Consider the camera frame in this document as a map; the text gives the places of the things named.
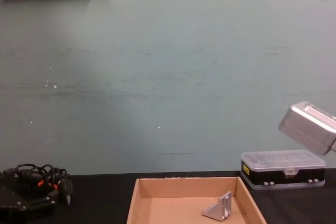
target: black device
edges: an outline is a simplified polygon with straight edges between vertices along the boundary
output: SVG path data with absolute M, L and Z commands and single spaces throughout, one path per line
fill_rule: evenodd
M 0 173 L 0 221 L 25 221 L 70 205 L 74 194 L 65 169 L 22 164 Z

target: plastic storage box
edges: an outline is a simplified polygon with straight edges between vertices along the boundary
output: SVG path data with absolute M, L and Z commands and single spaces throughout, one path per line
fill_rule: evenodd
M 324 160 L 305 150 L 245 152 L 243 179 L 256 190 L 305 188 L 324 185 Z

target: tabletop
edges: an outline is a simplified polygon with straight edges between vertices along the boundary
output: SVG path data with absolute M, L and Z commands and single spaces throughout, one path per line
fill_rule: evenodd
M 126 224 L 137 178 L 228 177 L 239 172 L 183 172 L 73 176 L 75 194 L 69 208 L 59 204 L 55 212 L 29 223 Z M 336 169 L 326 170 L 323 187 L 249 191 L 268 224 L 335 224 Z

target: open cardboard box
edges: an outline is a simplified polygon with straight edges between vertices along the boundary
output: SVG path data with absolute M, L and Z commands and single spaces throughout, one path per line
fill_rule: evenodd
M 239 177 L 137 179 L 127 224 L 218 224 L 202 211 L 233 193 L 224 224 L 266 224 Z

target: light green wall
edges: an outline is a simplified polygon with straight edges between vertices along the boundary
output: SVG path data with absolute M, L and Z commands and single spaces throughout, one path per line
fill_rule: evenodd
M 0 0 L 0 168 L 231 170 L 302 148 L 277 126 L 302 100 L 336 114 L 335 17 L 336 0 Z

